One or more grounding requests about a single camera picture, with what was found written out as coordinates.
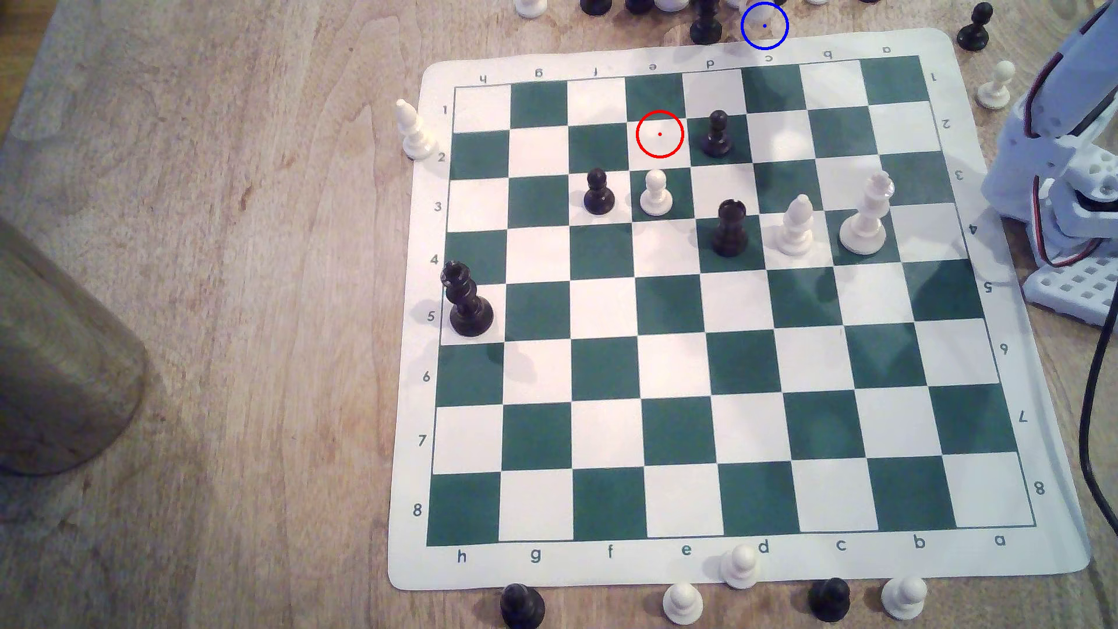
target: chessboard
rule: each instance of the chessboard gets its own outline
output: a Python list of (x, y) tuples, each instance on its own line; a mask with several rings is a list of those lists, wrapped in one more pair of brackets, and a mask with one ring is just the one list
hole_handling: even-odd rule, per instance
[[(740, 543), (764, 581), (1087, 565), (942, 32), (446, 61), (417, 108), (439, 149), (414, 166), (397, 588), (712, 582)], [(700, 150), (714, 109), (722, 158)], [(881, 169), (888, 238), (855, 255), (839, 228)], [(814, 244), (789, 257), (800, 193)], [(735, 257), (710, 247), (726, 199)], [(449, 326), (448, 259), (493, 305), (481, 336)]]

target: green square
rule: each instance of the green square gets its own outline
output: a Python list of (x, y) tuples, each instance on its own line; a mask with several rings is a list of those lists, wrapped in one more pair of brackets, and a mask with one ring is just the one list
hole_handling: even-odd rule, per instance
[(722, 464), (718, 485), (727, 537), (799, 533), (790, 461)]
[(504, 397), (504, 345), (444, 345), (438, 349), (438, 373), (436, 407), (500, 404)]
[[(664, 109), (676, 117), (683, 117), (683, 75), (652, 74), (625, 77), (625, 108), (628, 120), (636, 122), (648, 112)], [(664, 114), (648, 116), (648, 120), (666, 118)]]
[(699, 275), (637, 277), (636, 331), (642, 335), (703, 332)]
[(865, 456), (853, 391), (785, 393), (793, 459), (858, 459)]
[(709, 132), (709, 117), (688, 118), (688, 147), (691, 149), (691, 165), (748, 163), (754, 160), (749, 149), (749, 123), (746, 121), (745, 114), (727, 116), (726, 133), (733, 144), (730, 146), (730, 152), (720, 158), (712, 158), (702, 152), (702, 141)]
[(707, 333), (707, 362), (714, 395), (780, 391), (773, 331)]
[(955, 202), (947, 162), (939, 151), (881, 155), (881, 168), (897, 182), (897, 192), (889, 199), (893, 206)]
[(509, 132), (455, 133), (451, 137), (451, 179), (509, 175)]
[(784, 213), (799, 194), (807, 194), (813, 207), (823, 207), (814, 159), (755, 163), (754, 180), (761, 213)]
[(850, 326), (846, 328), (854, 387), (923, 387), (923, 363), (912, 324)]
[(815, 156), (875, 155), (870, 107), (836, 107), (807, 112)]
[(636, 337), (570, 342), (570, 380), (575, 400), (641, 398)]
[(430, 477), (430, 502), (425, 507), (428, 546), (495, 544), (501, 473), (437, 474)]
[(1016, 452), (1002, 385), (932, 387), (928, 393), (945, 455)]
[(504, 229), (448, 231), (443, 259), (457, 259), (468, 266), (470, 276), (479, 284), (503, 284), (505, 234)]
[(557, 227), (569, 220), (566, 174), (509, 179), (509, 227)]
[(714, 463), (710, 398), (642, 400), (644, 465)]
[(644, 192), (646, 188), (644, 184), (644, 178), (646, 174), (648, 174), (647, 170), (633, 170), (629, 172), (629, 190), (632, 190), (633, 194), (634, 222), (641, 222), (642, 220), (674, 220), (676, 218), (695, 217), (694, 196), (691, 193), (690, 168), (669, 168), (664, 170), (664, 174), (667, 175), (667, 190), (672, 192), (672, 209), (667, 210), (667, 213), (663, 216), (648, 216), (641, 209), (641, 193)]
[(505, 341), (570, 339), (570, 282), (504, 287)]
[(906, 261), (904, 280), (917, 322), (983, 318), (978, 284), (969, 259)]
[(955, 528), (942, 457), (870, 459), (878, 531)]
[(595, 168), (607, 172), (628, 170), (628, 131), (625, 123), (568, 126), (567, 154), (570, 172), (589, 172)]
[(741, 84), (750, 113), (807, 108), (798, 65), (743, 67)]
[(570, 403), (504, 408), (502, 470), (567, 468), (570, 468)]
[(513, 128), (565, 126), (567, 82), (513, 83), (510, 107)]
[(860, 255), (843, 246), (839, 239), (839, 229), (843, 220), (858, 213), (856, 209), (833, 209), (825, 211), (827, 218), (827, 235), (831, 238), (831, 258), (835, 266), (846, 264), (879, 264), (882, 261), (900, 261), (901, 254), (897, 250), (897, 231), (893, 230), (893, 215), (887, 213), (881, 219), (881, 228), (885, 230), (885, 244), (870, 255)]
[(643, 540), (644, 469), (585, 469), (574, 473), (575, 541)]
[(633, 276), (633, 223), (603, 222), (570, 228), (570, 278)]
[(703, 273), (720, 270), (758, 270), (765, 267), (765, 250), (761, 246), (761, 222), (757, 215), (747, 216), (741, 221), (746, 230), (746, 248), (733, 257), (723, 257), (711, 248), (714, 241), (714, 230), (718, 218), (700, 218), (695, 220), (695, 234), (699, 241), (699, 269)]
[(915, 55), (862, 59), (862, 80), (871, 105), (928, 99), (923, 68)]
[(807, 328), (842, 325), (835, 270), (831, 266), (778, 268), (768, 271), (773, 325)]

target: wooden table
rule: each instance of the wooden table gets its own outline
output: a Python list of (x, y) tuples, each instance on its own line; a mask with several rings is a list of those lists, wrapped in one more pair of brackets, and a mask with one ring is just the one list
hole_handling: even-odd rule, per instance
[[(1020, 94), (1086, 2), (1003, 0), (989, 47), (957, 51), (967, 83), (1010, 58)], [(511, 0), (63, 0), (0, 151), (0, 215), (145, 341), (159, 380), (94, 463), (0, 479), (0, 625), (496, 627), (495, 591), (386, 574), (411, 180), (391, 103), (438, 60), (654, 46), (691, 19), (622, 4), (524, 21)], [(793, 36), (954, 34), (970, 8), (788, 3)], [(1004, 115), (975, 111), (987, 158)], [(1074, 461), (1098, 331), (1030, 313)], [(1093, 451), (1118, 502), (1115, 361)], [(1118, 541), (1076, 476), (1087, 570), (932, 580), (911, 626), (1114, 627)], [(880, 585), (852, 583), (845, 626), (893, 626)], [(817, 626), (803, 583), (700, 590), (697, 628)], [(662, 592), (546, 590), (544, 626), (665, 627)]]

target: white pawn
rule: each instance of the white pawn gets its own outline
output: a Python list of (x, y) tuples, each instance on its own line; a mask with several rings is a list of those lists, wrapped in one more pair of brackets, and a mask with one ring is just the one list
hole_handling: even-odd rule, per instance
[(427, 159), (438, 150), (438, 140), (423, 127), (423, 118), (404, 98), (396, 101), (396, 126), (404, 135), (404, 152), (411, 159)]
[(757, 584), (757, 551), (748, 544), (739, 544), (722, 555), (719, 564), (722, 581), (730, 588), (748, 590)]
[(648, 216), (663, 216), (672, 209), (672, 192), (667, 191), (667, 175), (663, 170), (650, 170), (644, 175), (645, 190), (641, 192), (641, 209)]
[(1010, 89), (1006, 85), (1013, 80), (1013, 75), (1017, 68), (1013, 61), (1005, 59), (997, 61), (994, 66), (994, 80), (983, 83), (975, 89), (975, 101), (987, 109), (999, 109), (1010, 104)]
[(792, 199), (788, 211), (784, 212), (784, 225), (780, 227), (776, 245), (785, 255), (804, 255), (812, 248), (815, 241), (815, 234), (812, 232), (812, 223), (815, 222), (815, 213), (812, 209), (812, 199), (807, 194), (799, 194)]
[(676, 583), (664, 592), (664, 616), (676, 625), (691, 625), (702, 616), (702, 594), (690, 583)]
[(922, 579), (907, 576), (890, 579), (881, 590), (881, 607), (897, 620), (912, 620), (923, 611), (928, 587)]
[(889, 199), (896, 190), (893, 180), (884, 170), (870, 175), (858, 213), (843, 220), (839, 228), (839, 241), (851, 252), (870, 255), (885, 244), (887, 234), (881, 226), (881, 217), (889, 213)]

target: black chess piece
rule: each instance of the black chess piece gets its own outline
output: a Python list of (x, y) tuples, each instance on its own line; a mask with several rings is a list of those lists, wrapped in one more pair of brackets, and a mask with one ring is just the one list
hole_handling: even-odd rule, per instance
[(812, 583), (807, 591), (812, 616), (824, 622), (839, 622), (850, 611), (850, 585), (837, 576)]
[(543, 597), (522, 583), (501, 592), (501, 618), (509, 629), (536, 629), (543, 622)]
[(977, 53), (989, 44), (989, 34), (986, 32), (986, 25), (989, 18), (994, 17), (994, 6), (989, 2), (975, 4), (975, 10), (970, 12), (970, 23), (959, 29), (955, 36), (955, 41), (959, 48)]
[(746, 203), (726, 199), (718, 206), (718, 227), (711, 239), (711, 248), (722, 257), (733, 257), (749, 242), (749, 235), (741, 221), (746, 219)]
[(470, 276), (470, 267), (461, 261), (447, 260), (443, 266), (443, 286), (446, 298), (454, 304), (451, 327), (464, 337), (485, 334), (493, 325), (493, 305), (477, 295), (477, 283)]
[(614, 208), (614, 191), (606, 187), (606, 171), (595, 168), (586, 174), (589, 190), (582, 194), (582, 207), (590, 213), (603, 215)]

